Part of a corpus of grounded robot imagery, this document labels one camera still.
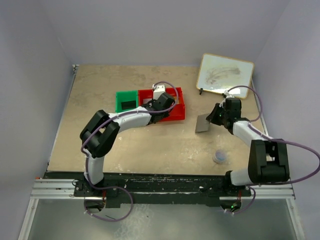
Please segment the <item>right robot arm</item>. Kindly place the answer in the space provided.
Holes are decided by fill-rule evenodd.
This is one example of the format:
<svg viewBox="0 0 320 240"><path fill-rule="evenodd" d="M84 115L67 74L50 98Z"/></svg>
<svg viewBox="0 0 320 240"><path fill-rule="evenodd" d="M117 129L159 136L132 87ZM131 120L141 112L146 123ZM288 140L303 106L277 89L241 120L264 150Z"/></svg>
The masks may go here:
<svg viewBox="0 0 320 240"><path fill-rule="evenodd" d="M272 141L253 127L247 118L242 117L240 99L228 97L222 103L216 103L206 121L223 126L250 148L248 166L226 173L228 180L222 183L222 190L226 195L235 195L240 186L277 184L289 180L287 145Z"/></svg>

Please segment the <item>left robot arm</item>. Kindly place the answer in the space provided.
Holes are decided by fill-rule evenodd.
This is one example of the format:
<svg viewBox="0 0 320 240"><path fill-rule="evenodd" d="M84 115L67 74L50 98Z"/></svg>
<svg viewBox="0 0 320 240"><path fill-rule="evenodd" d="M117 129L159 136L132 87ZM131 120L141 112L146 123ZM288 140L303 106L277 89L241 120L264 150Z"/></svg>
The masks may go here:
<svg viewBox="0 0 320 240"><path fill-rule="evenodd" d="M123 131L155 124L170 115L176 100L164 92L157 99L135 109L120 113L97 111L80 133L85 155L84 177L87 180L85 190L91 196L98 196L103 191L103 166L105 156L112 149L117 135Z"/></svg>

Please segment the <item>grey leather card holder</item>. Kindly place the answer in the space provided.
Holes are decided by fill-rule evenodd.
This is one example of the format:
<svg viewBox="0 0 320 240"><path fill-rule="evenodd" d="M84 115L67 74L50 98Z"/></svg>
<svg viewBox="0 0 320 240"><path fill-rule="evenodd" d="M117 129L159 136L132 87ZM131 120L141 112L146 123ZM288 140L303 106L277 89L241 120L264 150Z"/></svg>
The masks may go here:
<svg viewBox="0 0 320 240"><path fill-rule="evenodd" d="M195 125L196 134L209 131L210 122L207 120L208 115L208 113L205 113L197 116Z"/></svg>

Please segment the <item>red bin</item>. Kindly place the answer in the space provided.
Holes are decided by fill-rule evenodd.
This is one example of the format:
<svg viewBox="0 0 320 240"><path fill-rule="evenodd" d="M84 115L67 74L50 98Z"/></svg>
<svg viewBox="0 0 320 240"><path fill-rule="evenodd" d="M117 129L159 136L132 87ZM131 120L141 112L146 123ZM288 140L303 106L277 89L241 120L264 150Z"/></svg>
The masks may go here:
<svg viewBox="0 0 320 240"><path fill-rule="evenodd" d="M169 116L162 119L161 122L183 121L186 118L186 107L182 88L177 87L176 90L178 92L178 101L176 101L176 105L169 113Z"/></svg>
<svg viewBox="0 0 320 240"><path fill-rule="evenodd" d="M148 103L154 98L154 91L152 89L140 89L138 92L138 106Z"/></svg>

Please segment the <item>green bin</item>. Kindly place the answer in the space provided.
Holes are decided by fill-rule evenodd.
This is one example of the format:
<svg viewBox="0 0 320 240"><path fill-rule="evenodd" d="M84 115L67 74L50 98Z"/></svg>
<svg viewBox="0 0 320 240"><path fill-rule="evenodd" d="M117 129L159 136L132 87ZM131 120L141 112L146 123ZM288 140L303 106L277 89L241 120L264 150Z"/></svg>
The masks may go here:
<svg viewBox="0 0 320 240"><path fill-rule="evenodd" d="M117 91L115 93L115 112L135 109L139 106L139 95L137 90Z"/></svg>

